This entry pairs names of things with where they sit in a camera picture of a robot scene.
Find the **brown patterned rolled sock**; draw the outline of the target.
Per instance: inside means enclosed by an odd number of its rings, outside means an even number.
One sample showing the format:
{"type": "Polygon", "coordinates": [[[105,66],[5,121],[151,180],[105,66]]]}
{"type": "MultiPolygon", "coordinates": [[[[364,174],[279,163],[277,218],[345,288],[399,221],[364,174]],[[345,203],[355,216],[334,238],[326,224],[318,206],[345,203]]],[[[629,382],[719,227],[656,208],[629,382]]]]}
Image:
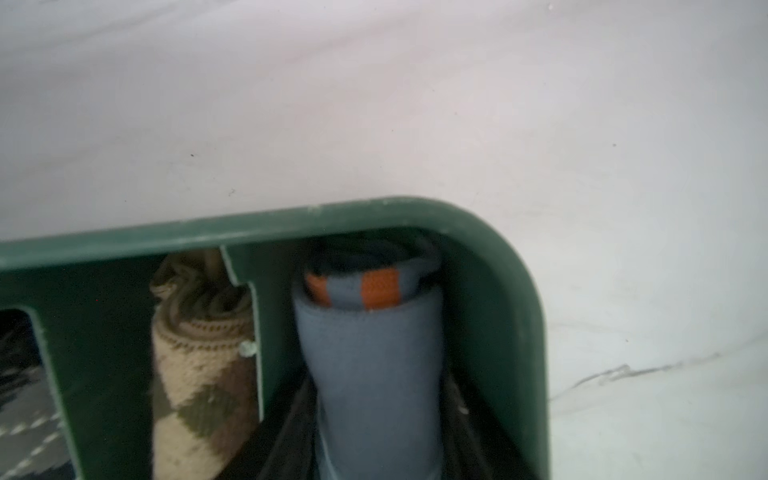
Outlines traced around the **brown patterned rolled sock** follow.
{"type": "Polygon", "coordinates": [[[250,292],[233,285],[217,249],[165,257],[150,281],[157,300],[152,476],[214,479],[259,424],[250,292]]]}

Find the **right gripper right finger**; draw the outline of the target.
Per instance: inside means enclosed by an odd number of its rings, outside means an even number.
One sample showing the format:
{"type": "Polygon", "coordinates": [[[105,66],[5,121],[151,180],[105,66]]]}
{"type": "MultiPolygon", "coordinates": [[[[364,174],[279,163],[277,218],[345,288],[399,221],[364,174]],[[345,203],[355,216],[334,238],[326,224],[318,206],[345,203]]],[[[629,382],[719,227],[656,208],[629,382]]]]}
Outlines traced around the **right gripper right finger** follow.
{"type": "Polygon", "coordinates": [[[526,480],[534,477],[479,391],[452,371],[441,385],[443,477],[526,480]]]}

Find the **blue green orange sock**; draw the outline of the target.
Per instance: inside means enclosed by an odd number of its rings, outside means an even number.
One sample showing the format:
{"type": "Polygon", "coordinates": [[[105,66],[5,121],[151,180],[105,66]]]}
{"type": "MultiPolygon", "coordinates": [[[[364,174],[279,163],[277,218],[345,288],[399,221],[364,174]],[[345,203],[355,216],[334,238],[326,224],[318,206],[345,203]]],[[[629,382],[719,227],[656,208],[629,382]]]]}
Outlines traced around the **blue green orange sock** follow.
{"type": "Polygon", "coordinates": [[[438,479],[444,365],[439,249],[420,233],[323,241],[292,290],[317,391],[320,479],[438,479]]]}

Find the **green plastic divider tray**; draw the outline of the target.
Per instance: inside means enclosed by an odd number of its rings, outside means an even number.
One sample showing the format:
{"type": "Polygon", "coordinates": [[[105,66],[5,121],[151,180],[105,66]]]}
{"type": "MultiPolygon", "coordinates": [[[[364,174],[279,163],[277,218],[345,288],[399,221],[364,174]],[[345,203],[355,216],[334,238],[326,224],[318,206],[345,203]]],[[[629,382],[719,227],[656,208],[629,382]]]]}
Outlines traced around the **green plastic divider tray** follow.
{"type": "Polygon", "coordinates": [[[1,306],[27,313],[83,479],[151,475],[149,281],[172,252],[220,249],[254,299],[259,402],[300,367],[291,286],[318,239],[425,233],[443,254],[446,347],[514,450],[504,479],[550,477],[546,342],[538,292],[514,249],[475,215],[422,198],[315,205],[3,242],[1,306]]]}

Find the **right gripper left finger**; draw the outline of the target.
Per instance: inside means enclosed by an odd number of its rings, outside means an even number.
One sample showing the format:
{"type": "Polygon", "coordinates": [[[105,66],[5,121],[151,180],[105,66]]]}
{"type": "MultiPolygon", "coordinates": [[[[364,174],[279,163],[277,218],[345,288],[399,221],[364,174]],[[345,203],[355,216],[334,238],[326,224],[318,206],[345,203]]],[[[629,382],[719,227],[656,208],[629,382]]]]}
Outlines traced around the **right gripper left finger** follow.
{"type": "Polygon", "coordinates": [[[313,479],[316,401],[309,373],[296,372],[282,384],[261,424],[218,478],[313,479]]]}

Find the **black white patterned rolled sock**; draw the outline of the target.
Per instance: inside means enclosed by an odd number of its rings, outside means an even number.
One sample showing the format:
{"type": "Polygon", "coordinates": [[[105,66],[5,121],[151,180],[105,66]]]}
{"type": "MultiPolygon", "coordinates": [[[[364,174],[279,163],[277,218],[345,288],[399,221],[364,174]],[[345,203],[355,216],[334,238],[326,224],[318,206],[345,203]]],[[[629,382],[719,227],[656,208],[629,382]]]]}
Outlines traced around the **black white patterned rolled sock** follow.
{"type": "Polygon", "coordinates": [[[1,477],[77,477],[31,321],[1,313],[1,477]]]}

